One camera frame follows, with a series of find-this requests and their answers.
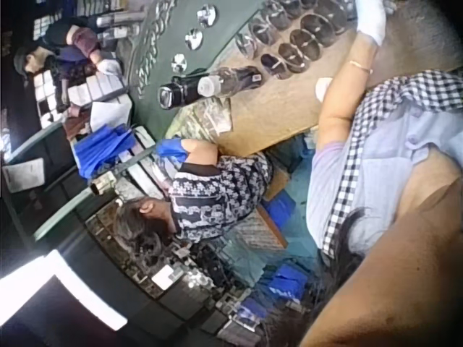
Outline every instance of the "paper sheet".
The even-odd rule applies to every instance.
[[[113,128],[120,124],[127,124],[131,108],[132,103],[93,102],[90,114],[90,128],[92,132],[96,132],[105,124]]]
[[[43,159],[35,159],[25,163],[4,166],[3,174],[11,193],[34,188],[45,184]]]

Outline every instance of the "wooden workbench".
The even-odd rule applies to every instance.
[[[280,40],[264,53],[275,53],[279,44],[289,42],[289,34],[299,21],[281,33]],[[332,77],[339,69],[355,38],[354,23],[318,61],[302,74],[287,80],[265,75],[265,84],[231,98],[233,131],[222,134],[217,143],[224,153],[246,156],[267,148],[318,123],[320,103],[315,98],[315,83]],[[263,72],[260,57],[247,60],[234,40],[219,57],[216,66],[255,65]],[[425,69],[450,70],[463,65],[463,51],[457,34],[445,17],[429,1],[409,0],[388,19],[386,39],[381,47],[369,86],[388,78],[414,74]]]

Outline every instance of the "green wall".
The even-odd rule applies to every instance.
[[[200,28],[196,18],[196,11],[205,0],[177,0],[177,6],[172,9],[170,23],[165,32],[158,39],[157,62],[151,70],[149,84],[145,87],[144,97],[139,100],[135,88],[131,89],[131,96],[135,104],[133,122],[141,124],[155,137],[160,139],[168,129],[178,110],[163,110],[157,100],[160,85],[170,82],[172,75],[171,59],[176,53],[183,53],[187,59],[186,74],[193,70],[208,68],[214,59],[225,48],[238,30],[258,10],[261,0],[215,0],[218,19],[213,27],[201,29],[203,44],[199,50],[191,51],[184,43],[185,34],[194,27]],[[141,33],[141,42],[147,28]],[[145,49],[140,45],[135,51],[133,73],[137,68],[137,61]]]

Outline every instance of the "bright light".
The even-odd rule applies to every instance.
[[[100,299],[69,267],[64,258],[54,250],[47,256],[49,265],[54,268],[56,277],[63,286],[80,303],[97,316],[101,322],[108,325],[112,330],[119,330],[127,324],[127,318],[114,311],[106,302]]]
[[[39,257],[0,279],[0,327],[53,275],[86,309],[111,329],[119,330],[127,324],[127,318],[93,293],[54,250],[46,257]]]
[[[0,327],[53,276],[45,257],[39,257],[0,279]]]
[[[170,265],[164,265],[164,267],[160,269],[159,272],[151,278],[151,280],[163,291],[166,291],[172,284],[174,284],[174,281],[170,278],[173,273],[174,269]]]

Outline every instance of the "gray hair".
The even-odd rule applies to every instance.
[[[163,235],[167,222],[148,219],[140,212],[147,197],[132,199],[117,209],[114,238],[137,262],[146,267],[154,266],[163,252]]]

